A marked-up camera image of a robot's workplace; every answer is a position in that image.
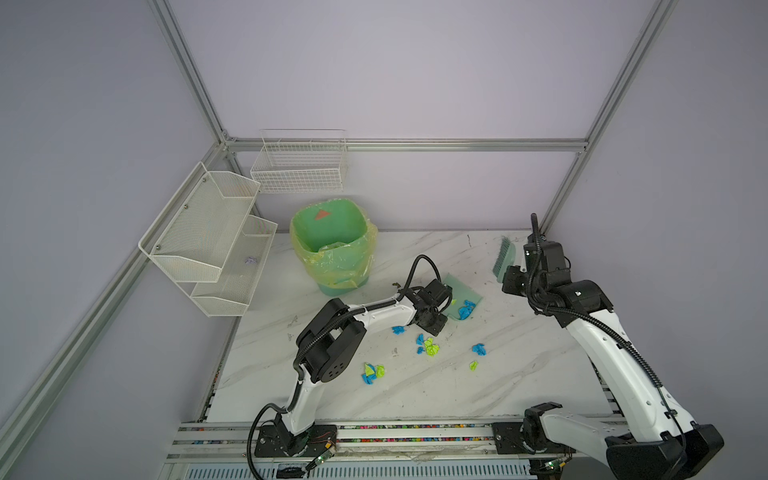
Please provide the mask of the green hand brush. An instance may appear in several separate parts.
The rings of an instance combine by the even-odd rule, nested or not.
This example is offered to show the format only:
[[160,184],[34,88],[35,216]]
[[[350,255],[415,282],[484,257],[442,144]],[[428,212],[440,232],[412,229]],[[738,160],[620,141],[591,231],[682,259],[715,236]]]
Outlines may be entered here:
[[492,268],[492,273],[498,283],[504,281],[507,269],[512,266],[516,258],[516,247],[512,240],[503,236],[501,238],[499,252]]

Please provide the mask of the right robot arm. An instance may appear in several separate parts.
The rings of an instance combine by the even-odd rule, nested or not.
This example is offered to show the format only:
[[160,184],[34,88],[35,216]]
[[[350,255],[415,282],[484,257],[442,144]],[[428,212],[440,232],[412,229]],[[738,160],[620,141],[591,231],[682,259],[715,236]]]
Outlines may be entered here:
[[586,454],[617,479],[690,479],[725,441],[674,398],[626,334],[613,303],[591,280],[574,281],[560,243],[545,239],[538,218],[524,246],[524,266],[508,266],[504,293],[523,297],[532,311],[550,317],[587,354],[626,421],[618,430],[577,415],[557,402],[528,408],[521,440],[533,453],[551,444]]

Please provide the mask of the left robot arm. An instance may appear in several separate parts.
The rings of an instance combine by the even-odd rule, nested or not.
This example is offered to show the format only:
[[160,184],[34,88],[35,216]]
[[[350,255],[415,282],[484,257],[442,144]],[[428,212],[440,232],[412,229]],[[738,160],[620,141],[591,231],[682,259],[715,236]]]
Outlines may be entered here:
[[261,408],[249,430],[246,456],[254,457],[263,444],[282,456],[302,452],[316,429],[325,387],[350,366],[366,334],[416,326],[435,337],[447,323],[445,310],[452,300],[452,288],[425,254],[414,259],[405,283],[391,298],[365,305],[329,300],[296,340],[297,382],[289,403]]

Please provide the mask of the green plastic dustpan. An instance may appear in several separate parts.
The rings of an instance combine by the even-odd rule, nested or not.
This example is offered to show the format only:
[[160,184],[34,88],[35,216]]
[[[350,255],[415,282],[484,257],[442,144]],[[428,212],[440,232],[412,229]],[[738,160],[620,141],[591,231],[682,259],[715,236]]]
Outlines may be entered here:
[[483,299],[483,297],[480,294],[478,294],[477,292],[472,290],[468,285],[466,285],[465,283],[460,281],[458,278],[456,278],[456,277],[454,277],[454,276],[452,276],[450,274],[447,274],[443,278],[443,283],[446,284],[447,286],[449,286],[452,289],[452,300],[451,300],[451,303],[452,303],[453,300],[459,300],[459,301],[470,300],[472,302],[475,302],[477,304],[477,306],[478,306],[481,303],[482,299]]

